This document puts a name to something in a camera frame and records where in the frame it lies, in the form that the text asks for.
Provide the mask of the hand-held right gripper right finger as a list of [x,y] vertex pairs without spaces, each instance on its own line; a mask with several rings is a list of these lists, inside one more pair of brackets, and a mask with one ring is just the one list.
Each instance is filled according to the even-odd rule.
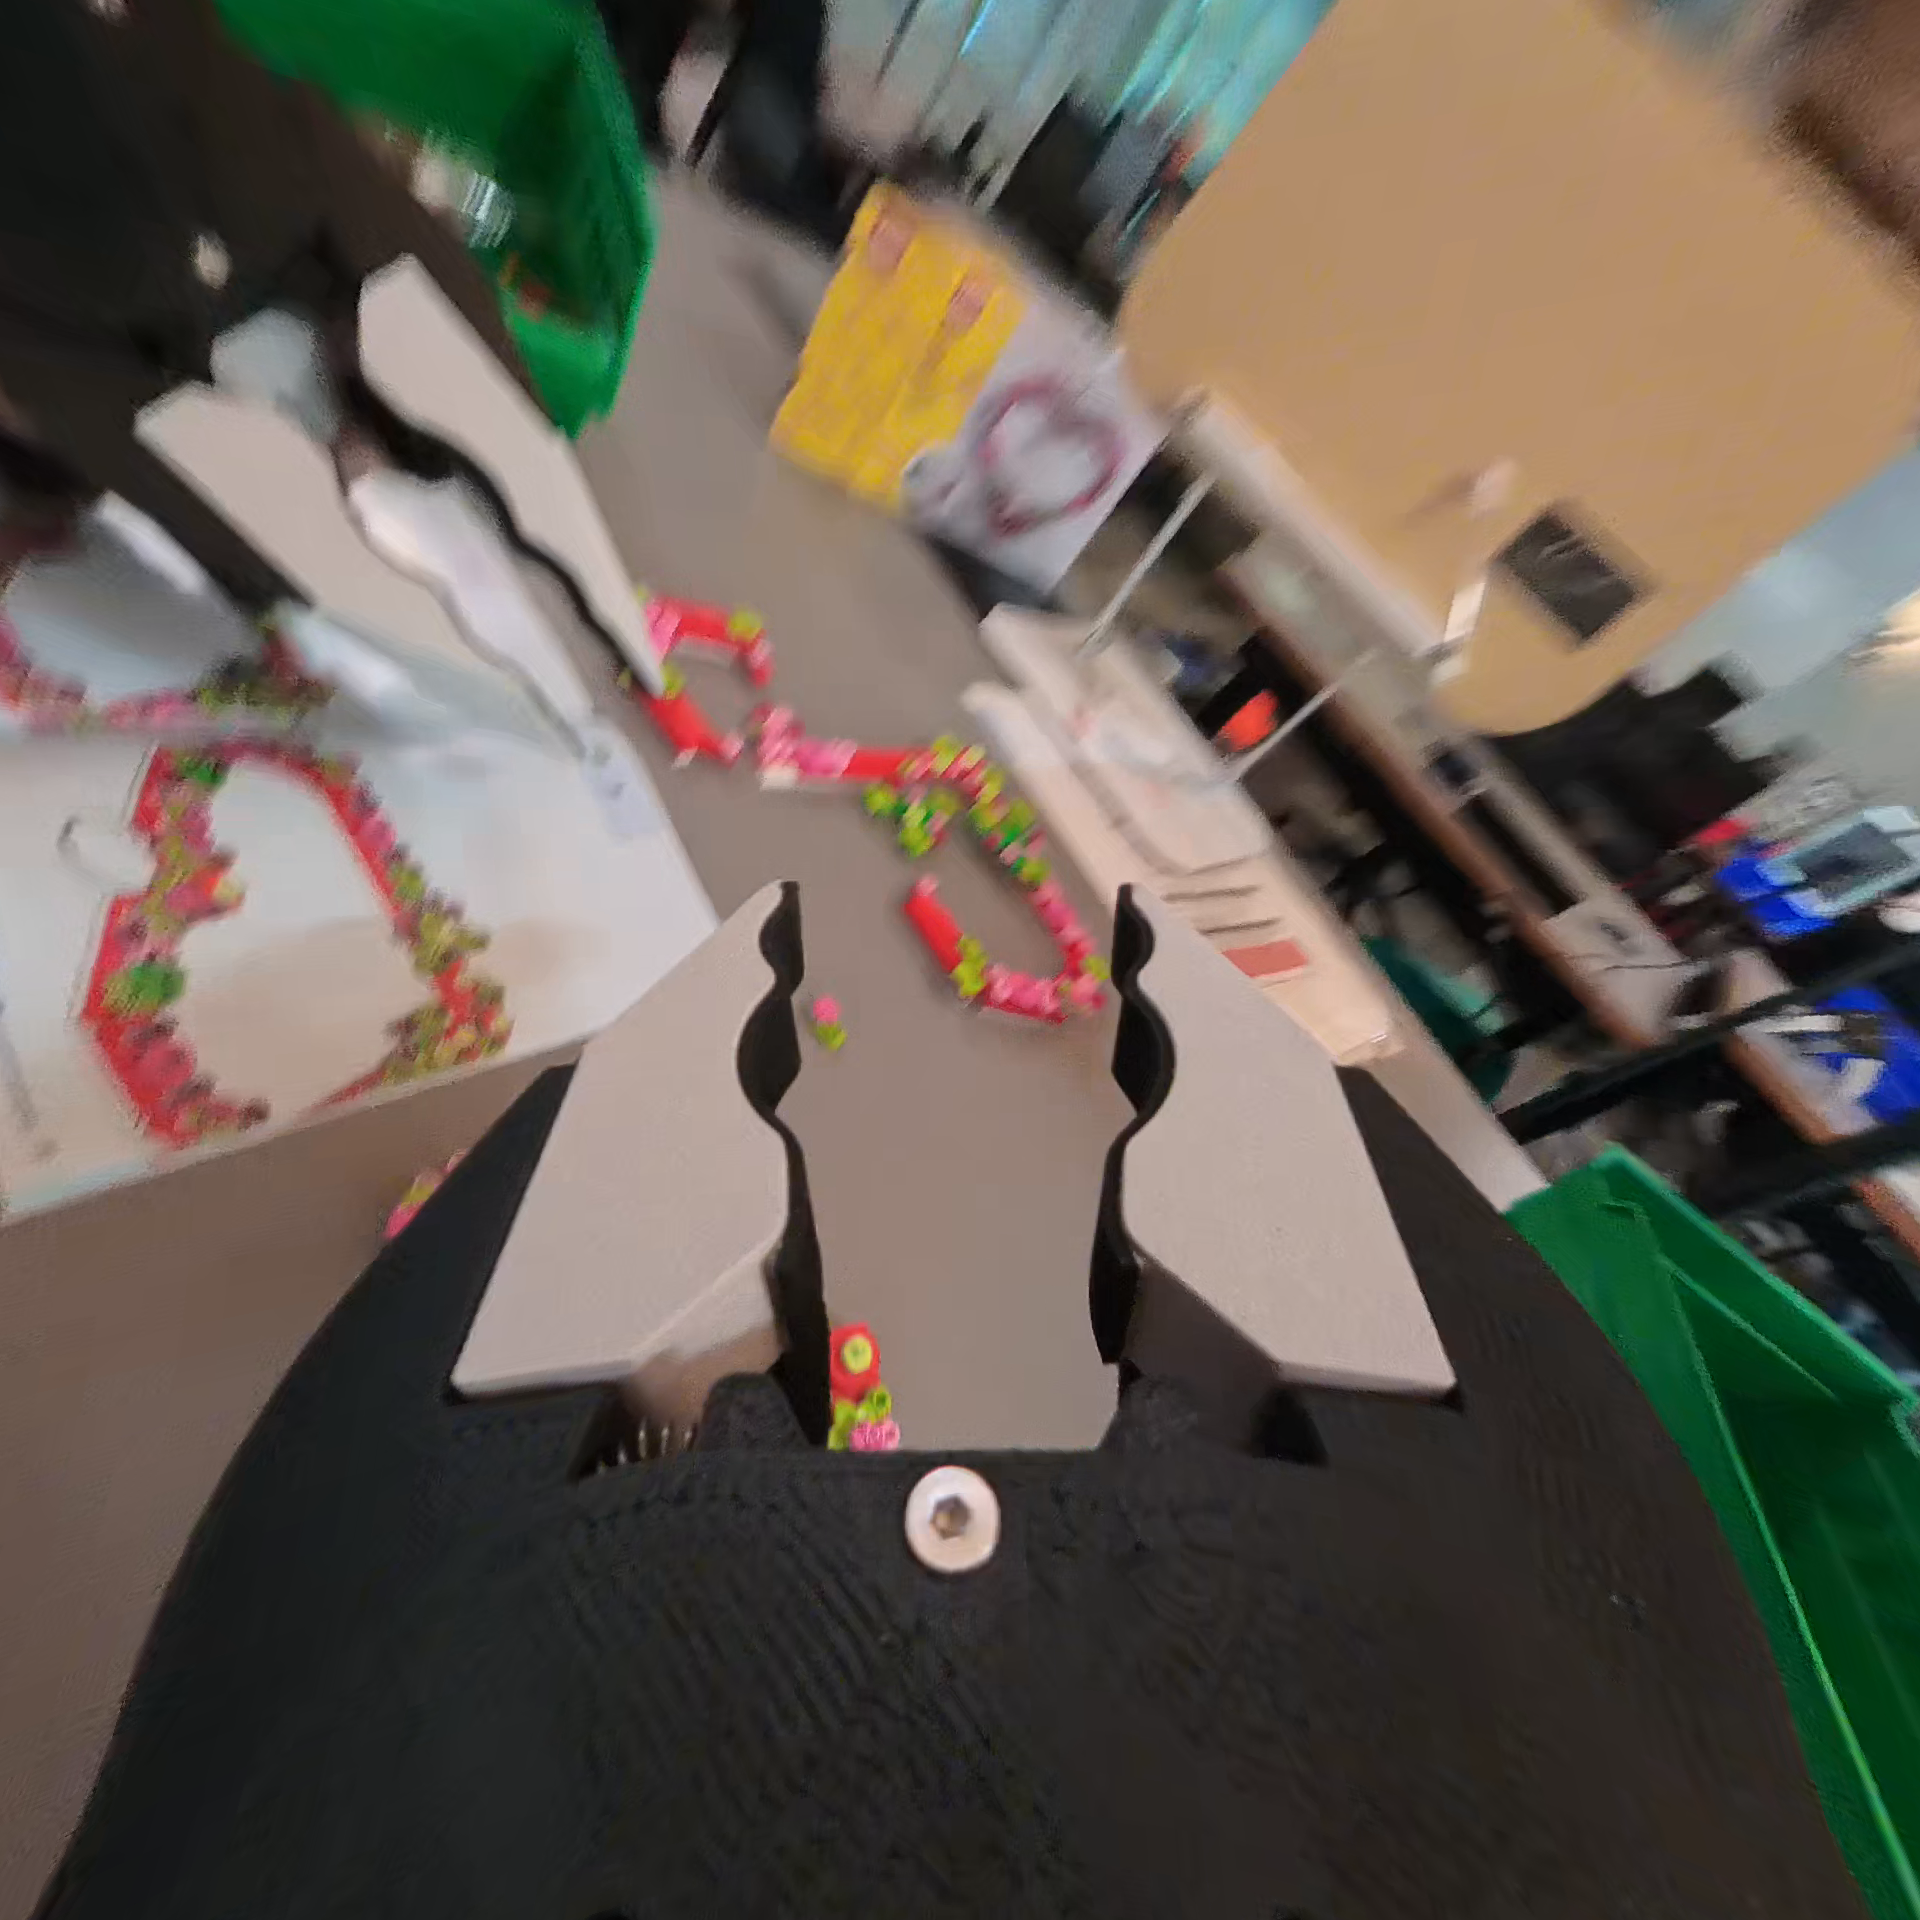
[[1173,907],[1121,886],[1093,1334],[1121,1388],[1170,1390],[1199,1433],[1309,1433],[1333,1390],[1447,1406],[1428,1309],[1332,1053]]

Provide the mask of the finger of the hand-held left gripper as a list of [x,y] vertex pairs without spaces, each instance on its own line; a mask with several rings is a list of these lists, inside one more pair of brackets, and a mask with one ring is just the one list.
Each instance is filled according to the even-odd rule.
[[390,412],[478,473],[518,548],[569,588],[622,670],[663,697],[659,642],[577,449],[415,253],[363,280],[355,361]]
[[334,461],[287,416],[189,386],[145,409],[145,449],[291,584],[281,605],[299,658],[384,724],[471,721],[590,766],[599,709],[539,617],[474,623],[453,576],[408,524],[364,516]]

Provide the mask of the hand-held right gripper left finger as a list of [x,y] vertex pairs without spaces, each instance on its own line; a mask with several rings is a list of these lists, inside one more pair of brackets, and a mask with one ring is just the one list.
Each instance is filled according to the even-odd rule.
[[731,1375],[773,1375],[832,1427],[829,1312],[802,1141],[795,883],[761,887],[581,1053],[453,1367],[465,1399],[610,1384],[696,1427]]

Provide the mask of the pink lego plate with flower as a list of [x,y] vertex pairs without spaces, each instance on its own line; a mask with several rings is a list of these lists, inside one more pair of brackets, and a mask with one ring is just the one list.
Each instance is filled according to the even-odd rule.
[[445,1183],[445,1177],[465,1162],[465,1152],[448,1155],[439,1162],[429,1162],[408,1180],[408,1188],[397,1194],[391,1207],[385,1210],[379,1224],[379,1240],[391,1245],[415,1218],[420,1210],[432,1201],[432,1195]]

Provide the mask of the red lego brick lime stud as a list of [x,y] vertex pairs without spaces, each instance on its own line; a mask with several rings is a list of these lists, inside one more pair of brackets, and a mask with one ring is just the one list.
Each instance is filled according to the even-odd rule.
[[829,1331],[829,1451],[832,1452],[895,1452],[901,1451],[895,1393],[883,1378],[883,1349],[867,1322],[843,1322]]

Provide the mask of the lego instruction booklet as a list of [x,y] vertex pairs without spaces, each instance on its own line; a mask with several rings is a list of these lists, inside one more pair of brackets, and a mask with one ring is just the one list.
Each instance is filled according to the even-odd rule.
[[355,487],[478,614],[249,620],[130,509],[4,584],[4,1213],[584,1040],[714,931],[478,515]]

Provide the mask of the yellow lego set box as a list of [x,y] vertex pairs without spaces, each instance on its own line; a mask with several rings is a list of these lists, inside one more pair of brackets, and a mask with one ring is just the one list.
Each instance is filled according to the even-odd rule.
[[970,207],[876,183],[770,430],[792,467],[1054,594],[1160,449],[1125,353]]

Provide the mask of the red pink lego heart build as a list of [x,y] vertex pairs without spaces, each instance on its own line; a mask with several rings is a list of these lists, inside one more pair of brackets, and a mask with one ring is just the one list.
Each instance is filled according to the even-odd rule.
[[[651,588],[638,588],[638,614],[662,658],[662,687],[648,690],[635,667],[619,682],[675,766],[749,763],[770,795],[846,795],[889,830],[906,862],[925,865],[949,841],[967,838],[1012,886],[1048,937],[1051,971],[995,961],[961,925],[928,869],[901,899],[904,925],[961,1004],[1036,1026],[1064,1026],[1108,1004],[1108,956],[1054,875],[1037,811],[982,745],[951,732],[909,748],[811,732],[792,706],[773,699],[776,647],[758,614]],[[758,694],[744,721],[723,726],[705,711],[689,684],[689,658],[738,670]]]

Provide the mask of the laminated paper sheet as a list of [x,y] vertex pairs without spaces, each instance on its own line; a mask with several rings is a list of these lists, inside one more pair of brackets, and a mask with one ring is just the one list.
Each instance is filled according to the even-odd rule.
[[1288,856],[1173,872],[1157,895],[1336,1065],[1404,1053],[1398,993]]

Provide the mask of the green plastic bin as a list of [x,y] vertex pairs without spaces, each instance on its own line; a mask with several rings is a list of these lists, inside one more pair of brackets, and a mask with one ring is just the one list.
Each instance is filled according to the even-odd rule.
[[569,437],[610,416],[659,226],[593,4],[221,4],[275,71],[415,135],[465,178],[466,246]]
[[1875,1916],[1915,1916],[1918,1393],[1619,1146],[1507,1221],[1683,1451],[1842,1858]]

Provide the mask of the black metal beam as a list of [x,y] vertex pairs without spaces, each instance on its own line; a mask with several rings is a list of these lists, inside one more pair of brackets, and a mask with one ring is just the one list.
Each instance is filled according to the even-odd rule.
[[1806,1044],[1828,1026],[1812,1013],[1812,1001],[1852,987],[1881,990],[1918,1023],[1918,946],[1908,943],[1870,961],[1792,981],[1770,995],[1727,1004],[1713,1016],[1680,1023],[1662,1044],[1567,1073],[1550,1092],[1505,1109],[1501,1124],[1517,1141],[1531,1146],[1637,1103],[1679,1107],[1692,1095],[1713,1092],[1721,1068],[1730,1068],[1740,1047],[1761,1044],[1773,1044],[1792,1062],[1809,1065],[1819,1092],[1836,1097],[1834,1082],[1812,1065]]

